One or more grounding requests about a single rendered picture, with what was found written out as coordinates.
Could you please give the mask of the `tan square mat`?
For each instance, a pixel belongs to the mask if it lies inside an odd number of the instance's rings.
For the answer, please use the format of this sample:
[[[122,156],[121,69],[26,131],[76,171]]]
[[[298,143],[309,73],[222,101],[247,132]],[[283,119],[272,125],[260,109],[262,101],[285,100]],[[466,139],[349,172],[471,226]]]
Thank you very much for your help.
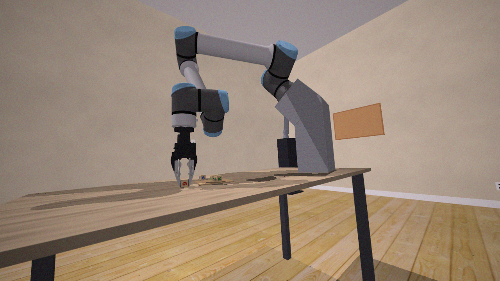
[[[229,180],[229,179],[223,178],[223,181],[219,182],[219,183],[233,183],[233,182],[234,182],[234,180]],[[198,181],[195,181],[195,183],[199,184],[200,186],[201,185],[219,184],[219,183],[216,183],[216,182],[210,181],[210,180],[198,180]]]

